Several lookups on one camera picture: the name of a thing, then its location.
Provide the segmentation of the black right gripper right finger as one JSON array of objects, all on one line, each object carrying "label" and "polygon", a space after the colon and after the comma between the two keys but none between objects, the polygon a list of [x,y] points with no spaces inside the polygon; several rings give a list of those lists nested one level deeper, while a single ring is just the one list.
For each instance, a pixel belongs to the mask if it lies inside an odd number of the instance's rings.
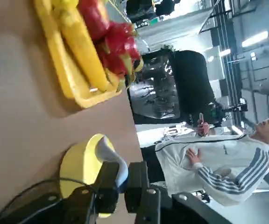
[{"label": "black right gripper right finger", "polygon": [[221,215],[190,193],[169,197],[149,185],[147,164],[132,162],[124,193],[128,213],[136,224],[220,224]]}]

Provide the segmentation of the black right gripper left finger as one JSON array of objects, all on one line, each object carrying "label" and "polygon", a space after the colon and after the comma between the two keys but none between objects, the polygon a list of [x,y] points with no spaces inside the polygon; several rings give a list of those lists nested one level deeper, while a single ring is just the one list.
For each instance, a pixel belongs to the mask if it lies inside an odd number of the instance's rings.
[{"label": "black right gripper left finger", "polygon": [[67,198],[57,192],[44,194],[5,215],[5,211],[23,194],[53,180],[38,182],[5,205],[0,211],[0,224],[94,224],[99,213],[111,214],[115,211],[119,197],[115,183],[118,171],[118,163],[105,161],[91,185],[61,177],[61,181],[79,183],[80,187],[74,189]]}]

